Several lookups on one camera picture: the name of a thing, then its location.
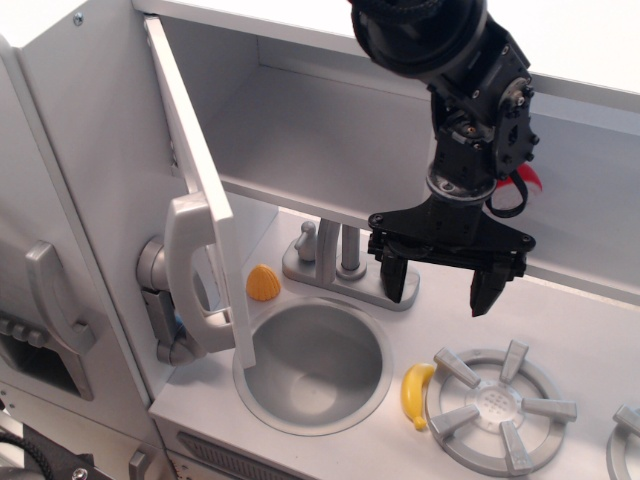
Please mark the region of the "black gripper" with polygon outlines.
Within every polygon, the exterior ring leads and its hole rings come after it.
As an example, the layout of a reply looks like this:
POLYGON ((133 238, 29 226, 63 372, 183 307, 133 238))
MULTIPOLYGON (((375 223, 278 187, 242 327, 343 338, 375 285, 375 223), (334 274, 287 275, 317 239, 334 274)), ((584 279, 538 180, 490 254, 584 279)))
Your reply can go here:
POLYGON ((470 291, 473 316, 485 315, 509 278, 521 277, 536 241, 484 213, 478 204, 448 203, 434 196, 403 210, 374 213, 368 252, 381 261, 383 291, 402 300, 408 261, 474 271, 470 291))

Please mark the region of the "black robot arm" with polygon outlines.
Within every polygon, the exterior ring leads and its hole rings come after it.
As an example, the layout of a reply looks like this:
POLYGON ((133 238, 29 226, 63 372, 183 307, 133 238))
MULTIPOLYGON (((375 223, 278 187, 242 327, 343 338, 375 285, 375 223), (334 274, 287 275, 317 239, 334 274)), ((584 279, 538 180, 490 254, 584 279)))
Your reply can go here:
POLYGON ((524 205, 493 202, 502 181, 529 196, 520 169, 539 141, 530 125, 529 61, 483 1, 355 1, 351 21, 373 63, 424 83, 431 96, 429 198, 368 221, 384 293, 401 300, 412 261, 469 269, 471 312, 484 315, 524 274, 535 245, 506 225, 524 205))

